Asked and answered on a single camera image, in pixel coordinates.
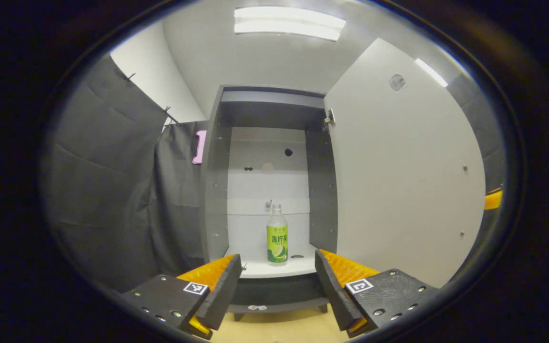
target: black curtain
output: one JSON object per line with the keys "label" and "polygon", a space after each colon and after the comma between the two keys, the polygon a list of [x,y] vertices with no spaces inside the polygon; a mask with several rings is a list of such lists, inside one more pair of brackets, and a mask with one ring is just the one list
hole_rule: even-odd
{"label": "black curtain", "polygon": [[177,275],[204,263],[199,226],[200,169],[193,164],[207,121],[166,126],[154,151],[150,223],[154,252],[163,273]]}
{"label": "black curtain", "polygon": [[148,200],[164,121],[108,55],[52,124],[43,187],[52,230],[81,269],[119,292],[159,273]]}

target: white cabinet door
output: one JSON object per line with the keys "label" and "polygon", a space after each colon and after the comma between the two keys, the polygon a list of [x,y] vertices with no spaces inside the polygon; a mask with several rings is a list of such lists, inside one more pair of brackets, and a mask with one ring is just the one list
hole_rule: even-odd
{"label": "white cabinet door", "polygon": [[[407,82],[399,93],[388,83],[394,74]],[[336,121],[338,254],[441,287],[466,258],[484,210],[482,158],[461,108],[382,39],[338,80],[325,105]]]}

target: lemon tea bottle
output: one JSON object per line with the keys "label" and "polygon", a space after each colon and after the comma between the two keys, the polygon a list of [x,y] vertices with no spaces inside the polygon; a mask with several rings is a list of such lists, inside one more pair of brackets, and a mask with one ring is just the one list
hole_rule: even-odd
{"label": "lemon tea bottle", "polygon": [[281,205],[273,204],[273,212],[266,224],[268,262],[271,265],[287,263],[287,220],[281,214]]}

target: fluorescent light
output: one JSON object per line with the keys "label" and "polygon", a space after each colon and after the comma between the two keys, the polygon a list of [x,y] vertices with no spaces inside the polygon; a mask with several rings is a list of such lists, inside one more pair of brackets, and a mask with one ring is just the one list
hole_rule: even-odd
{"label": "fluorescent light", "polygon": [[345,20],[305,9],[257,6],[234,10],[235,33],[279,32],[337,41]]}
{"label": "fluorescent light", "polygon": [[319,37],[322,39],[337,41],[340,37],[340,31],[323,26],[315,26],[310,24],[301,24],[298,22],[289,21],[263,21],[253,20],[235,24],[235,33],[250,33],[250,32],[285,32],[296,33],[298,35],[307,35]]}
{"label": "fluorescent light", "polygon": [[442,87],[446,87],[448,85],[448,82],[446,82],[446,80],[444,80],[444,78],[440,76],[440,74],[433,70],[433,68],[427,65],[427,63],[425,63],[423,60],[417,59],[414,62],[416,62],[419,67],[423,68],[423,70],[425,70],[427,74],[431,75],[431,77],[436,80],[440,85],[442,85]]}

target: cabinet shelf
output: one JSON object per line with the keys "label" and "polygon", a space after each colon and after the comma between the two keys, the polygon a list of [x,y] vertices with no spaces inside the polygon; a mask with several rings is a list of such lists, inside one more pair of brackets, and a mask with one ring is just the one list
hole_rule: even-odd
{"label": "cabinet shelf", "polygon": [[[315,249],[308,243],[289,245],[290,254],[286,265],[270,265],[266,257],[266,244],[263,245],[230,245],[226,255],[240,254],[242,266],[246,270],[241,278],[279,278],[315,273]],[[301,255],[303,258],[291,258]]]}

